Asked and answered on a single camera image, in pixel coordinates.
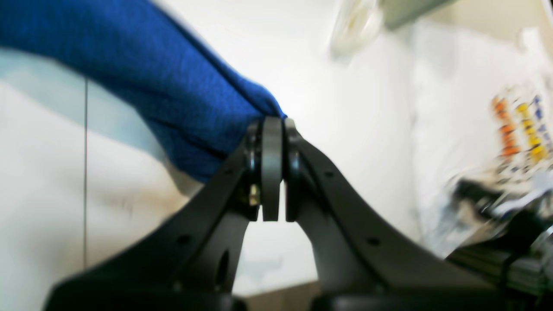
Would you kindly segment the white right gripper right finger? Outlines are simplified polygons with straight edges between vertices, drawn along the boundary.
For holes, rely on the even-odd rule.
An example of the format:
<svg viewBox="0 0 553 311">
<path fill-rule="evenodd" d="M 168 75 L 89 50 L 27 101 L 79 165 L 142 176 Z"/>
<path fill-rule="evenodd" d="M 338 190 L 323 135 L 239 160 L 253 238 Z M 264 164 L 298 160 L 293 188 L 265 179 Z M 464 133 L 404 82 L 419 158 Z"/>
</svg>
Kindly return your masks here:
<svg viewBox="0 0 553 311">
<path fill-rule="evenodd" d="M 291 119 L 283 126 L 286 218 L 309 238 L 321 295 L 313 311 L 495 311 L 494 287 L 380 217 Z"/>
</svg>

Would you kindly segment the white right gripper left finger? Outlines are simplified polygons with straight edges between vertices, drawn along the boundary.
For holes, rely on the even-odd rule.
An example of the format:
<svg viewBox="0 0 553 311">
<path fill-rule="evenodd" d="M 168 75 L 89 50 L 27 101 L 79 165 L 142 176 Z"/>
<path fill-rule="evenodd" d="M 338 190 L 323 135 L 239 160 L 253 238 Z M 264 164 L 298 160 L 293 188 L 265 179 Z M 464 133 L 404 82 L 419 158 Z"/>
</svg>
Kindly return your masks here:
<svg viewBox="0 0 553 311">
<path fill-rule="evenodd" d="M 160 228 L 56 285 L 47 311 L 245 311 L 231 293 L 248 224 L 275 221 L 283 120 L 254 121 L 213 178 Z"/>
</svg>

